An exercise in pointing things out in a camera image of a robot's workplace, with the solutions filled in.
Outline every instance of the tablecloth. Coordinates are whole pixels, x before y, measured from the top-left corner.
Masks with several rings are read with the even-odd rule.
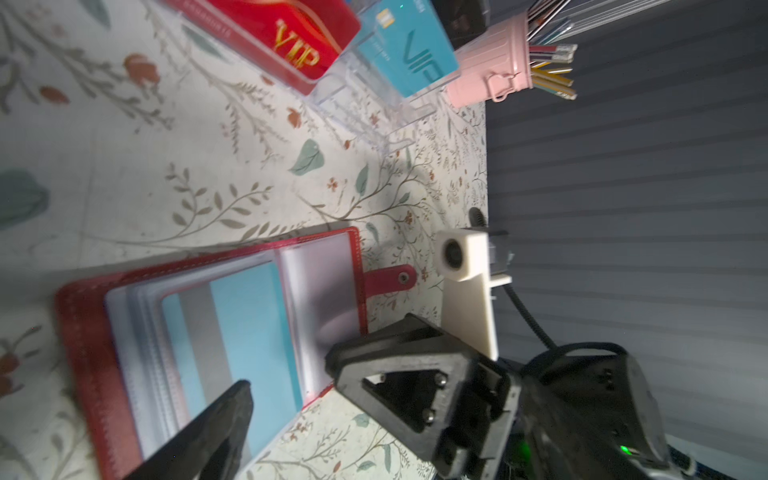
[[[430,94],[382,157],[149,0],[0,0],[0,45],[0,478],[98,477],[51,310],[68,281],[352,225],[367,270],[419,272],[370,328],[439,321],[435,232],[486,211],[483,105]],[[331,392],[243,477],[431,471]]]

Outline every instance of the gray magnetic stripe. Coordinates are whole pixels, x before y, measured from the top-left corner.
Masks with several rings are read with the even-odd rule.
[[[205,283],[180,292],[179,301],[203,386],[205,403],[210,405],[234,383],[216,315],[214,294],[210,284]],[[243,460],[246,458],[250,458],[247,441],[243,446]]]

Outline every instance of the blue vip card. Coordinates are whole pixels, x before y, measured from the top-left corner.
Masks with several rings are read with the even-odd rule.
[[[253,417],[243,453],[258,455],[303,406],[276,264],[202,283],[161,306],[190,417],[249,380]]]
[[[458,70],[429,0],[382,0],[359,17],[362,29],[353,44],[403,97]]]

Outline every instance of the gray corrugated wall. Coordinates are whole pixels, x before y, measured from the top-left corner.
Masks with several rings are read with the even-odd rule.
[[[488,102],[489,221],[531,312],[558,343],[630,350],[668,433],[762,462],[767,4],[680,5],[582,42],[574,102]],[[495,312],[503,356],[543,350],[506,297]]]

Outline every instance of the bucket handle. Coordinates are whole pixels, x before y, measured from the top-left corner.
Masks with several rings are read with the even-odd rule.
[[[507,98],[507,95],[509,95],[509,94],[511,94],[511,93],[514,93],[514,92],[516,92],[516,91],[517,91],[517,89],[516,89],[514,86],[511,86],[510,88],[507,88],[506,90],[504,90],[504,91],[501,91],[501,92],[500,92],[500,93],[498,93],[498,94],[495,94],[495,93],[494,93],[494,89],[493,89],[493,87],[491,86],[491,80],[492,80],[493,78],[495,78],[495,77],[499,77],[499,78],[501,78],[501,79],[503,79],[503,80],[506,80],[506,81],[507,81],[507,84],[509,84],[509,81],[510,81],[511,79],[515,78],[516,76],[518,76],[518,74],[498,74],[498,73],[495,73],[495,74],[493,74],[493,75],[490,75],[489,77],[487,77],[487,78],[485,79],[485,83],[488,85],[488,93],[490,93],[490,94],[491,94],[491,100],[493,100],[493,101],[494,101],[494,102],[496,102],[496,103],[498,103],[498,102],[500,102],[500,101],[504,101],[504,100],[506,100],[506,98]]]

